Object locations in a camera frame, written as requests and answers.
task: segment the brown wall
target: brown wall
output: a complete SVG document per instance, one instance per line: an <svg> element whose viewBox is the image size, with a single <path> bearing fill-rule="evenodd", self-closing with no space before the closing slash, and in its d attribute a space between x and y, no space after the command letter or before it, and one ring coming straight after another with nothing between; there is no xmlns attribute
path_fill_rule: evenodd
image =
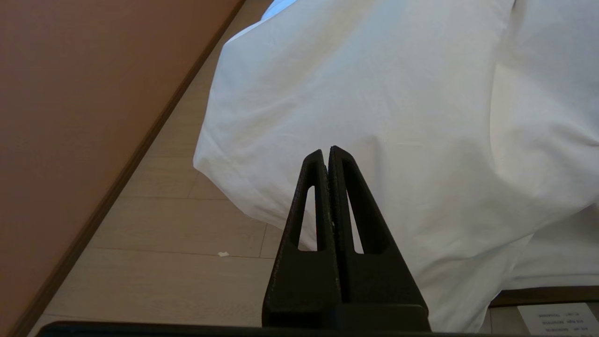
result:
<svg viewBox="0 0 599 337"><path fill-rule="evenodd" d="M238 0L0 0L0 336Z"/></svg>

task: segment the wall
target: wall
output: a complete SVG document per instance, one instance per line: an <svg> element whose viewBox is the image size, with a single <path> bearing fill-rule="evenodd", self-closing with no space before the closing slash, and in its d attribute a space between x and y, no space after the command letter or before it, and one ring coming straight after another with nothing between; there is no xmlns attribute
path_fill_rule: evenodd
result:
<svg viewBox="0 0 599 337"><path fill-rule="evenodd" d="M0 336L238 0L0 0Z"/></svg>

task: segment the white card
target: white card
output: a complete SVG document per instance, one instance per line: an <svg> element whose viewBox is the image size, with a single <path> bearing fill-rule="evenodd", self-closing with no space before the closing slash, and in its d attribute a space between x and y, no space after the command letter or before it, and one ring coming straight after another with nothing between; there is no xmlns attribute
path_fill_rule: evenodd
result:
<svg viewBox="0 0 599 337"><path fill-rule="evenodd" d="M531 335L599 337L599 323L586 303L518 306Z"/></svg>

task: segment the paper label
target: paper label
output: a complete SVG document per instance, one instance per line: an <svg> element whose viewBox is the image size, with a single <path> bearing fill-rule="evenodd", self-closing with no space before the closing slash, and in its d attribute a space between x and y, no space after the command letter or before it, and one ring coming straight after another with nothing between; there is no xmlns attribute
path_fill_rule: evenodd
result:
<svg viewBox="0 0 599 337"><path fill-rule="evenodd" d="M599 337L599 323L586 303L518 306L531 335Z"/></svg>

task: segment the wooden floor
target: wooden floor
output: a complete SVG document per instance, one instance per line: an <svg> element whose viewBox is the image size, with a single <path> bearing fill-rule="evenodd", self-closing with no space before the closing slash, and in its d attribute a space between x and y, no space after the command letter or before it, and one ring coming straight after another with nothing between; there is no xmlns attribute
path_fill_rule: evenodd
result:
<svg viewBox="0 0 599 337"><path fill-rule="evenodd" d="M260 325L282 231L243 215L192 157L223 43L271 1L246 1L30 336L57 320ZM481 332L523 333L513 310L487 311Z"/></svg>

